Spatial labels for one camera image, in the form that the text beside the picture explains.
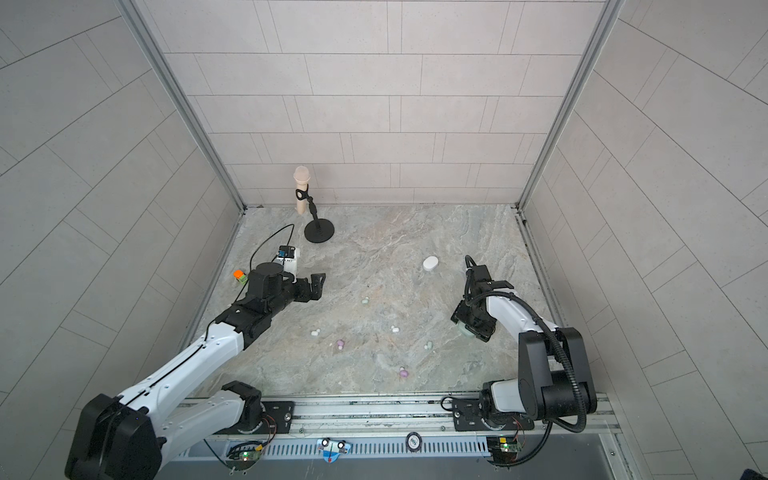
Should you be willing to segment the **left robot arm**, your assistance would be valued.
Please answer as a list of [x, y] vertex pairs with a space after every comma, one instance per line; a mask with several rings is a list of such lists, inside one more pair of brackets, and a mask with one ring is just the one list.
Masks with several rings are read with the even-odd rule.
[[192, 345], [115, 397], [82, 409], [64, 474], [69, 479], [152, 479], [184, 450], [221, 430], [252, 433], [268, 423], [258, 389], [239, 381], [177, 413], [214, 371], [245, 351], [293, 302], [317, 301], [326, 276], [297, 278], [274, 262], [248, 275], [244, 299], [219, 314]]

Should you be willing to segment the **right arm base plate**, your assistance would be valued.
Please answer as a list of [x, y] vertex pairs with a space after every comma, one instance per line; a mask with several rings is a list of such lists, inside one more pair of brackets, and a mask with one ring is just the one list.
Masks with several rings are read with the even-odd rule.
[[479, 398], [452, 398], [451, 412], [457, 432], [531, 431], [534, 421], [519, 412], [499, 412]]

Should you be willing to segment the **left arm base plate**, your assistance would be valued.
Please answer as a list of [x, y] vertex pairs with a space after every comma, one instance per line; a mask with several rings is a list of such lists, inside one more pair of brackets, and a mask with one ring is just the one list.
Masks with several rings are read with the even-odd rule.
[[238, 429], [244, 435], [288, 434], [291, 429], [295, 403], [291, 401], [262, 401], [262, 419], [249, 429]]

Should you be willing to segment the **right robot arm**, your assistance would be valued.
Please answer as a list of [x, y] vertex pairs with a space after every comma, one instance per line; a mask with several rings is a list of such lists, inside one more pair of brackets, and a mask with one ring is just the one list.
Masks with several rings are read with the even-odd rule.
[[483, 342], [498, 326], [517, 340], [517, 377], [484, 384], [480, 418], [492, 429], [531, 420], [582, 432], [597, 395], [580, 332], [545, 320], [510, 282], [494, 280], [471, 256], [465, 263], [464, 293], [451, 321]]

